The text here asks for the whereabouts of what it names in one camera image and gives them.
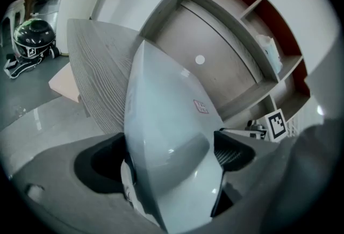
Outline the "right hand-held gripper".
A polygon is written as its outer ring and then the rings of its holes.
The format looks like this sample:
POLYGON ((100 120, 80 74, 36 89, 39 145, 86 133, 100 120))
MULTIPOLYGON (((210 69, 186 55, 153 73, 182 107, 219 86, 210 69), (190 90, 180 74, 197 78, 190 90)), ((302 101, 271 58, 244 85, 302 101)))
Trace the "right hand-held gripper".
POLYGON ((221 128, 219 131, 250 137, 250 131, 260 133, 265 141, 280 142, 286 137, 286 122, 282 109, 264 115, 259 119, 249 120, 246 130, 221 128))

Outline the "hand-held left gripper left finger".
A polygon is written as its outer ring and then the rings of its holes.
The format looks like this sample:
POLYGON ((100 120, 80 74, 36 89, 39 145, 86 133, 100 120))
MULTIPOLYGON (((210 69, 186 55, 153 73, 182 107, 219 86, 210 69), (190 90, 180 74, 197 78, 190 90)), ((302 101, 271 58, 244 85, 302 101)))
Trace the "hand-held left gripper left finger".
POLYGON ((51 147, 11 182, 30 210, 57 233, 162 233, 125 198, 122 133, 51 147))

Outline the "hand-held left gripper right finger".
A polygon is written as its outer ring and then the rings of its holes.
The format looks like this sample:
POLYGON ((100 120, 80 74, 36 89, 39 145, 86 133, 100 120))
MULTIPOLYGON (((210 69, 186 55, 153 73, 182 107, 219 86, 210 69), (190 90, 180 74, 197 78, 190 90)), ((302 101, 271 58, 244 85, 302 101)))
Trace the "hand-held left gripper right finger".
POLYGON ((223 164, 224 202, 210 223, 194 233, 291 233, 321 222, 320 208, 331 183, 331 127, 315 125, 280 143, 224 130, 215 146, 239 156, 223 164))

